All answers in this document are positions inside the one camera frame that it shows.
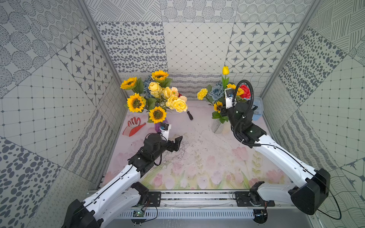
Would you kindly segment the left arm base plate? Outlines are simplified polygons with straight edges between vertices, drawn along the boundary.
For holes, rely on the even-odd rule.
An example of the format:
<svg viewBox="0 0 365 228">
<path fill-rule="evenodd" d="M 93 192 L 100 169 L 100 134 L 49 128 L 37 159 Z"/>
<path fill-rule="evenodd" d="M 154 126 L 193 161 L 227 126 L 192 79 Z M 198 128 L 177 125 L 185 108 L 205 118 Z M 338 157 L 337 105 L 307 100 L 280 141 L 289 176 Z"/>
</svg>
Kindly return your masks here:
<svg viewBox="0 0 365 228">
<path fill-rule="evenodd" d="M 161 198 L 161 192 L 145 192 L 141 194 L 136 206 L 160 207 Z"/>
</svg>

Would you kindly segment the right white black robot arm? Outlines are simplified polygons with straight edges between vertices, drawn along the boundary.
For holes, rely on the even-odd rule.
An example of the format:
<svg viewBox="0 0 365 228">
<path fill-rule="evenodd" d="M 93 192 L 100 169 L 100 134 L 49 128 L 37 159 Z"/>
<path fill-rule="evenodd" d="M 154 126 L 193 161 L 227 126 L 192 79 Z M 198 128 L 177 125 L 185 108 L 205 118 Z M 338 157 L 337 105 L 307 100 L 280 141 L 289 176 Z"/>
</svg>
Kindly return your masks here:
<svg viewBox="0 0 365 228">
<path fill-rule="evenodd" d="M 264 155 L 291 180 L 288 185 L 255 183 L 249 193 L 251 204 L 259 206 L 267 201 L 280 201 L 314 215 L 332 194 L 329 172 L 317 170 L 296 158 L 252 122 L 256 108 L 253 87 L 248 80 L 241 80 L 235 88 L 226 87 L 224 94 L 225 106 L 221 111 L 228 117 L 236 140 Z"/>
</svg>

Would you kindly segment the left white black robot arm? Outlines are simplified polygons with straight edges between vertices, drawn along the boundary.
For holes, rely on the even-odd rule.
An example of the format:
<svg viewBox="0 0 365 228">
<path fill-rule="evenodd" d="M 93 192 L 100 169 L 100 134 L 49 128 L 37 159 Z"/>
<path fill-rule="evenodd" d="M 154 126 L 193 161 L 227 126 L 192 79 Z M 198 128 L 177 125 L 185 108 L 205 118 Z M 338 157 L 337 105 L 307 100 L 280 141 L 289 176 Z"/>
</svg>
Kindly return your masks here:
<svg viewBox="0 0 365 228">
<path fill-rule="evenodd" d="M 144 145 L 132 156 L 128 165 L 103 188 L 83 201 L 74 200 L 67 208 L 64 228 L 105 228 L 122 212 L 144 206 L 149 190 L 140 179 L 157 165 L 165 151 L 177 152 L 182 136 L 168 140 L 168 133 L 149 134 Z"/>
</svg>

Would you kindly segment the yellow carnation flower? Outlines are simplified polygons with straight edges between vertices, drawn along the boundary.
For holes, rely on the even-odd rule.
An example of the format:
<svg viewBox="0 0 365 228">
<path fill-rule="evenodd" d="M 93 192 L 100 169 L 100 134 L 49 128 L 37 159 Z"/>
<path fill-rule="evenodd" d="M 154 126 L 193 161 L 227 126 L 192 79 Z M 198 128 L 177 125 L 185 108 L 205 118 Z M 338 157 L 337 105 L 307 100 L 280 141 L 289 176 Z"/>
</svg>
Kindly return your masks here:
<svg viewBox="0 0 365 228">
<path fill-rule="evenodd" d="M 197 98 L 198 100 L 204 100 L 206 99 L 210 105 L 213 105 L 213 99 L 212 97 L 209 95 L 209 91 L 207 88 L 203 88 L 201 89 L 198 93 L 197 93 Z"/>
</svg>

